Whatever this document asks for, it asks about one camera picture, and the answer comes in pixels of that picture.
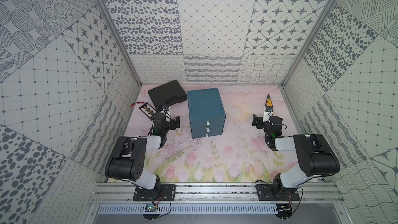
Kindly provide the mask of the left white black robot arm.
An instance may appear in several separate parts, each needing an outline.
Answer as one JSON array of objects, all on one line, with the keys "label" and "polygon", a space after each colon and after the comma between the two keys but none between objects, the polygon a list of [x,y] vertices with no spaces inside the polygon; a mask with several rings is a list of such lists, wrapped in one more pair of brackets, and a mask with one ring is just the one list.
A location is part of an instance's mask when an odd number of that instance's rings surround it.
[{"label": "left white black robot arm", "polygon": [[180,128],[180,117],[172,119],[160,112],[152,121],[147,135],[118,137],[105,166],[106,177],[132,183],[143,190],[160,191],[159,177],[145,169],[145,155],[165,145],[169,130]]}]

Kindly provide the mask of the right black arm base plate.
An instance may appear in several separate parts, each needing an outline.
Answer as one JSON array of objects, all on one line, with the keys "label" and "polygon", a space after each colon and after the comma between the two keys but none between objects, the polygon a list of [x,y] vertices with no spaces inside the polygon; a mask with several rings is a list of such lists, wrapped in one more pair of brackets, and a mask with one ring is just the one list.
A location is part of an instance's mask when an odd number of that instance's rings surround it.
[{"label": "right black arm base plate", "polygon": [[282,188],[276,190],[269,184],[255,185],[259,201],[299,201],[300,195],[297,189]]}]

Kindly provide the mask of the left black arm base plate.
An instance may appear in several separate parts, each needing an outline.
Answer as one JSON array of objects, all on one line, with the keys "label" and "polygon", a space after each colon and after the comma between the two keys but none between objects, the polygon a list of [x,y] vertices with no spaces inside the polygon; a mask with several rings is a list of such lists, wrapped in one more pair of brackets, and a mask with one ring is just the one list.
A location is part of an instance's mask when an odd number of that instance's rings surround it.
[{"label": "left black arm base plate", "polygon": [[160,184],[154,189],[136,188],[134,192],[133,201],[174,201],[176,195],[176,185],[174,184]]}]

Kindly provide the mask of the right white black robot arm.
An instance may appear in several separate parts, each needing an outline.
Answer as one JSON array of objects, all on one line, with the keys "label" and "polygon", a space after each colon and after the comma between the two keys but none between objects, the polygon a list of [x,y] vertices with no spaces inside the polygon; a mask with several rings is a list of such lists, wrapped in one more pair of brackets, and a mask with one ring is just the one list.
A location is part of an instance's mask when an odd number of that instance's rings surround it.
[{"label": "right white black robot arm", "polygon": [[264,131],[265,144],[270,150],[295,152],[297,157],[297,165],[274,178],[273,194],[294,192],[298,186],[314,178],[332,176],[340,171],[340,162],[323,135],[283,136],[283,119],[277,116],[264,121],[262,117],[253,115],[252,125]]}]

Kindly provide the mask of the teal plastic drawer cabinet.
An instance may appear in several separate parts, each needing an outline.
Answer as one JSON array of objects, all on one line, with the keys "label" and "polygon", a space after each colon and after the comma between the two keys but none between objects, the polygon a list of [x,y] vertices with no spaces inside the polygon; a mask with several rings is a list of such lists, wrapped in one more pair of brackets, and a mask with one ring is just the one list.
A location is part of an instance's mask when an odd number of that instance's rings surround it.
[{"label": "teal plastic drawer cabinet", "polygon": [[194,139],[223,134],[226,112],[218,88],[187,92],[191,135]]}]

